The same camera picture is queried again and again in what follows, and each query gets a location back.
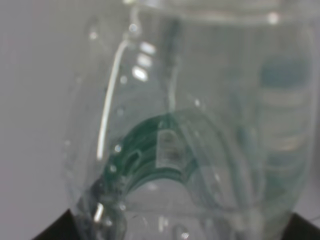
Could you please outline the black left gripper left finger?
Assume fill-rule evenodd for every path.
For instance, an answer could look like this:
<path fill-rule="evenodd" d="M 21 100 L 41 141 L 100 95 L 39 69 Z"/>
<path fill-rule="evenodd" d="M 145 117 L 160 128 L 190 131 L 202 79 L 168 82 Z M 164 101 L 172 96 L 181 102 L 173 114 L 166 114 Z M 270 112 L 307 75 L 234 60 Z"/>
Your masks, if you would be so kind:
<path fill-rule="evenodd" d="M 68 209 L 33 240 L 80 240 L 71 211 Z"/>

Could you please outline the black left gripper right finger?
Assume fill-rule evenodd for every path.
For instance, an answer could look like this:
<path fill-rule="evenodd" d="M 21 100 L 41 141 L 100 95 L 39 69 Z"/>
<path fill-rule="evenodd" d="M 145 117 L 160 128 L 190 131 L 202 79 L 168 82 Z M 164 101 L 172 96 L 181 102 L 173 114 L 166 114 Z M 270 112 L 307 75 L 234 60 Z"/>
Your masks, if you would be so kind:
<path fill-rule="evenodd" d="M 301 217 L 293 214 L 287 227 L 288 240 L 320 240 L 320 229 Z"/>

